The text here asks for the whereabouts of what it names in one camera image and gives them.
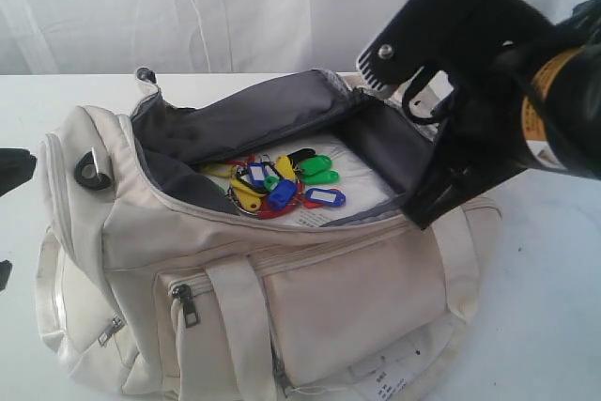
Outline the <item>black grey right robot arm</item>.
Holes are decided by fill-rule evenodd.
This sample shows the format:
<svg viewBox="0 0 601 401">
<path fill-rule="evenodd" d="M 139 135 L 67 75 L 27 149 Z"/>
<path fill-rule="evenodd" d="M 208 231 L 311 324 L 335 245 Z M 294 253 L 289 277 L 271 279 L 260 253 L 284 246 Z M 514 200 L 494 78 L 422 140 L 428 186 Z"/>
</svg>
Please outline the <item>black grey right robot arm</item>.
<svg viewBox="0 0 601 401">
<path fill-rule="evenodd" d="M 408 120 L 436 125 L 434 145 L 402 201 L 426 228 L 451 209 L 527 169 L 600 178 L 600 0 L 576 5 L 542 37 L 510 44 L 471 94 L 455 85 Z"/>
</svg>

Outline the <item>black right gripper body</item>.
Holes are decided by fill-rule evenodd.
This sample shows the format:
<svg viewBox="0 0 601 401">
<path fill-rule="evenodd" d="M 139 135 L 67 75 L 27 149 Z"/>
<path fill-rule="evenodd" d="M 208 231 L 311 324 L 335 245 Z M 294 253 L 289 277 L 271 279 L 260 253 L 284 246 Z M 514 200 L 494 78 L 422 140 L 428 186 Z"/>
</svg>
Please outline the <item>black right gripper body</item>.
<svg viewBox="0 0 601 401">
<path fill-rule="evenodd" d="M 560 135 L 547 125 L 541 59 L 499 58 L 468 80 L 448 76 L 431 159 L 436 194 L 480 194 L 527 169 L 563 172 Z"/>
</svg>

